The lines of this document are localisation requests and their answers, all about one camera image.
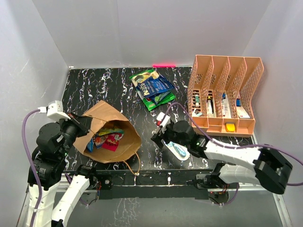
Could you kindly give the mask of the blue sweet chilli chips bag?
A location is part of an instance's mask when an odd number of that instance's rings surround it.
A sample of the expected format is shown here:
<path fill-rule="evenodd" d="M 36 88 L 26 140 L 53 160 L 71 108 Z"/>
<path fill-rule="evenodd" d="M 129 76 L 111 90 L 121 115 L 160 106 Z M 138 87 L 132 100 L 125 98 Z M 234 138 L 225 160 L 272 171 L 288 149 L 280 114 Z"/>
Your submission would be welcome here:
<path fill-rule="evenodd" d="M 87 150 L 89 153 L 93 152 L 94 149 L 94 138 L 91 138 L 87 144 Z"/>

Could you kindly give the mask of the yellow green snack bag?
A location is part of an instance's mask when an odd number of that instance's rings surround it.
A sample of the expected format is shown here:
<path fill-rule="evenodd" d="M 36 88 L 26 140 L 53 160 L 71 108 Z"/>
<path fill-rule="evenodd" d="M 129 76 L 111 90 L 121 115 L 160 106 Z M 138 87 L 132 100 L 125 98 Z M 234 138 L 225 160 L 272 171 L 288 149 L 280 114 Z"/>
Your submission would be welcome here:
<path fill-rule="evenodd" d="M 96 135 L 103 136 L 103 135 L 108 135 L 108 134 L 112 134 L 112 133 L 124 134 L 124 131 L 120 128 L 109 128 L 109 129 L 102 128 L 96 133 Z"/>

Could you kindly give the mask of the brown paper bag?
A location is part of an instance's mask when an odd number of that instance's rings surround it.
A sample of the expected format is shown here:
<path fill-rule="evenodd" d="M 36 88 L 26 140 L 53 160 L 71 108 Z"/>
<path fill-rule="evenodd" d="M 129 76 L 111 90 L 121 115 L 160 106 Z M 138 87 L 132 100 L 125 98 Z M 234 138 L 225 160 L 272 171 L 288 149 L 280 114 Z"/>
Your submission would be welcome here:
<path fill-rule="evenodd" d="M 91 120 L 89 132 L 74 142 L 83 155 L 100 163 L 124 162 L 136 156 L 142 141 L 130 121 L 110 104 L 99 101 L 82 115 Z"/>

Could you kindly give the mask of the red snack packet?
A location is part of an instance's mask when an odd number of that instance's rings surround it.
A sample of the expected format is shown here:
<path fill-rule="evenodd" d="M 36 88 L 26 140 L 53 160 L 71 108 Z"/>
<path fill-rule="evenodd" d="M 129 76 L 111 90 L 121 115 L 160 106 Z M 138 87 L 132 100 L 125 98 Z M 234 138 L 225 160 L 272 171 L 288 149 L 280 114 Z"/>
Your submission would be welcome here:
<path fill-rule="evenodd" d="M 115 152 L 123 135 L 123 133 L 109 134 L 103 142 L 102 148 Z"/>

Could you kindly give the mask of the blue Burts chips bag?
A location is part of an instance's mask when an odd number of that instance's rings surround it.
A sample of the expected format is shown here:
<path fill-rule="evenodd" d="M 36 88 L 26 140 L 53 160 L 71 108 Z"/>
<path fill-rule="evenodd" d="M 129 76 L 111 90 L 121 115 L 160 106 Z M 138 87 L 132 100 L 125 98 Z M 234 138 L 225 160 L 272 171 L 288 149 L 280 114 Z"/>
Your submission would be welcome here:
<path fill-rule="evenodd" d="M 149 99 L 151 99 L 156 105 L 160 103 L 167 95 L 170 94 L 170 91 L 163 92 L 163 93 L 157 93 L 153 96 L 150 96 Z"/>

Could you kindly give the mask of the dark blue potato chips bag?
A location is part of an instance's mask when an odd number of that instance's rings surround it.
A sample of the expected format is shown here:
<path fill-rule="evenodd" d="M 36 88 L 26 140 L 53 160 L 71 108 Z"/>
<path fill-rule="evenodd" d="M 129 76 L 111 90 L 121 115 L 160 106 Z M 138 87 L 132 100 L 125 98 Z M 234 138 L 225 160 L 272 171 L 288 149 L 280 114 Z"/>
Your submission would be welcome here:
<path fill-rule="evenodd" d="M 134 82 L 145 98 L 174 89 L 174 85 L 156 71 L 143 72 L 135 76 Z"/>

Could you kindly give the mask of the green cassava chips bag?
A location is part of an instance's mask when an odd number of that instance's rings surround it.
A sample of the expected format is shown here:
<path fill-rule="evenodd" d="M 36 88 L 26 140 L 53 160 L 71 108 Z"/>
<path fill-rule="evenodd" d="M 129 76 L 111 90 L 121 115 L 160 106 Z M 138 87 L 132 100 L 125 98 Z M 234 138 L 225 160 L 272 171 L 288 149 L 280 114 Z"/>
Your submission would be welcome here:
<path fill-rule="evenodd" d="M 175 99 L 175 86 L 156 70 L 145 70 L 129 77 L 148 111 Z"/>

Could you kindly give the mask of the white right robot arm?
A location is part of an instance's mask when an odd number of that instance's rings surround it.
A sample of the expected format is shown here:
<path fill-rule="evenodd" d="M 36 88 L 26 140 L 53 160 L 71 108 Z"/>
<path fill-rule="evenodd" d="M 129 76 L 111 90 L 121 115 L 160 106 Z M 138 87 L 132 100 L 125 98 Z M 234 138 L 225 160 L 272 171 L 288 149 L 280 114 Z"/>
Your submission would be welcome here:
<path fill-rule="evenodd" d="M 276 149 L 240 147 L 221 143 L 194 131 L 186 121 L 157 121 L 159 130 L 151 140 L 163 148 L 170 142 L 186 147 L 197 157 L 218 160 L 210 175 L 197 180 L 205 188 L 221 188 L 231 183 L 261 185 L 275 194 L 284 194 L 293 169 L 292 164 Z"/>

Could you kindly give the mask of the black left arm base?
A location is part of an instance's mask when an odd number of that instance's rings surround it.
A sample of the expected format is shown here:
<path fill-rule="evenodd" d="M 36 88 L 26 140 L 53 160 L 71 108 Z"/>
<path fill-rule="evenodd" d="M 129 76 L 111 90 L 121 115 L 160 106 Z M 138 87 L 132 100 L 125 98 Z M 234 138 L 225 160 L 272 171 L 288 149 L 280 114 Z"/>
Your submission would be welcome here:
<path fill-rule="evenodd" d="M 97 172 L 95 167 L 80 165 L 76 170 L 75 175 L 83 175 L 85 178 L 89 179 L 88 190 L 100 191 L 112 189 L 112 176 Z"/>

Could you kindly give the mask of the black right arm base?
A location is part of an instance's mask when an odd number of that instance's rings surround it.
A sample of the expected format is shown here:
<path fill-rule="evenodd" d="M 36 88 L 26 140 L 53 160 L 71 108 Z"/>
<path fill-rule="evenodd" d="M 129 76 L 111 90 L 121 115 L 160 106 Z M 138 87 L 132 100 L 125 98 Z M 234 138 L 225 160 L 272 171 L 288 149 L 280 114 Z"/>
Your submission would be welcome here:
<path fill-rule="evenodd" d="M 197 189 L 218 189 L 217 192 L 219 194 L 225 194 L 231 184 L 224 182 L 219 176 L 212 174 L 197 174 L 193 180 L 193 185 Z"/>

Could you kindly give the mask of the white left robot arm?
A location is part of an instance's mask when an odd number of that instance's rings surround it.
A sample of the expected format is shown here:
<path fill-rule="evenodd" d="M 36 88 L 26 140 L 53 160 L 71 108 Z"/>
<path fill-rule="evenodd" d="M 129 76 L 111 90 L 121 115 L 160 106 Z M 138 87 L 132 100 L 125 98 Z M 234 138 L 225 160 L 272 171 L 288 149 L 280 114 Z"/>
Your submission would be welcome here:
<path fill-rule="evenodd" d="M 86 189 L 98 183 L 96 170 L 81 165 L 74 174 L 65 194 L 54 206 L 54 198 L 66 166 L 65 158 L 78 137 L 86 136 L 92 118 L 69 113 L 55 122 L 47 123 L 39 130 L 37 147 L 29 152 L 25 127 L 22 124 L 22 141 L 30 162 L 28 173 L 29 208 L 27 227 L 64 227 Z"/>

